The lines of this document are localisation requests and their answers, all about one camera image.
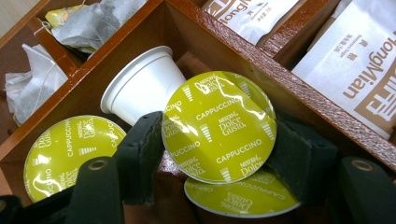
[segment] cappuccino capsule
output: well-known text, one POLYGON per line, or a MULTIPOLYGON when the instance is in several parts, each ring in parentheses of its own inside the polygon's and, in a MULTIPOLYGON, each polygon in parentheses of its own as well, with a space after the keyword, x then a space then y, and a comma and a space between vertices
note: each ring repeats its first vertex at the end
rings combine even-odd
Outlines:
POLYGON ((163 113, 163 142, 184 173, 211 184, 256 172, 276 140, 276 115, 265 93, 231 72, 187 80, 163 113))
POLYGON ((274 217, 300 206, 283 180, 268 167, 224 185, 207 184, 189 177, 184 190, 197 206, 226 217, 274 217))
POLYGON ((111 120, 83 115, 64 119, 43 132, 24 165, 24 183, 35 203, 76 184, 79 167, 92 158, 113 156, 125 131, 111 120))

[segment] printed packet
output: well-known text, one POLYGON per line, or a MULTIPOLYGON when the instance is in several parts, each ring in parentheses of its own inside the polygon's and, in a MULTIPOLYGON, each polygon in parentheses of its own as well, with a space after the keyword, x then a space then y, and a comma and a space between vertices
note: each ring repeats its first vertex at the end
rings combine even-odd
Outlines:
POLYGON ((203 10, 256 45, 298 0, 209 0, 203 10))
POLYGON ((292 70, 389 139, 396 121, 396 2, 352 0, 292 70))

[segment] paper packet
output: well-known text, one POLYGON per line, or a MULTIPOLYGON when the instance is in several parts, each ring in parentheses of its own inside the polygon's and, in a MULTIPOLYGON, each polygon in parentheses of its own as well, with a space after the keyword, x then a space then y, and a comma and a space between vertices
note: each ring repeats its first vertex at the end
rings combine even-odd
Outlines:
POLYGON ((389 139, 396 121, 396 1, 352 0, 292 70, 389 139))
POLYGON ((209 0, 203 10, 256 45, 298 0, 209 0))

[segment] white capsule cup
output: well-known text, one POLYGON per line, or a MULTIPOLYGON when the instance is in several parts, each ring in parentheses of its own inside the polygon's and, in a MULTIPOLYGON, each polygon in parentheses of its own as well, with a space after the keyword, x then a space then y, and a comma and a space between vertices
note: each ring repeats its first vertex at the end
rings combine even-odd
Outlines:
POLYGON ((110 82, 101 109, 130 125, 142 116, 164 111, 173 93, 185 81, 166 46, 150 49, 128 63, 110 82))

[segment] white sachet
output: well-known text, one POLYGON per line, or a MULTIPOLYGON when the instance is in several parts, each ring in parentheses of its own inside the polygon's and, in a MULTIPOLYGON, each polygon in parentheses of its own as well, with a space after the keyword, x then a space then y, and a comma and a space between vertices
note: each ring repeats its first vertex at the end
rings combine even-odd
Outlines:
POLYGON ((353 0, 292 72, 388 139, 396 121, 396 1, 353 0))
POLYGON ((10 112, 14 112, 14 119, 19 125, 29 119, 67 80, 62 69, 40 45, 31 48, 23 44, 22 47, 26 51, 31 68, 26 76, 31 74, 32 77, 28 77, 28 83, 20 83, 15 80, 17 77, 8 74, 6 84, 7 89, 12 90, 7 92, 7 98, 13 99, 12 102, 8 102, 14 110, 10 112))
POLYGON ((209 0, 203 10, 256 45, 298 0, 209 0))

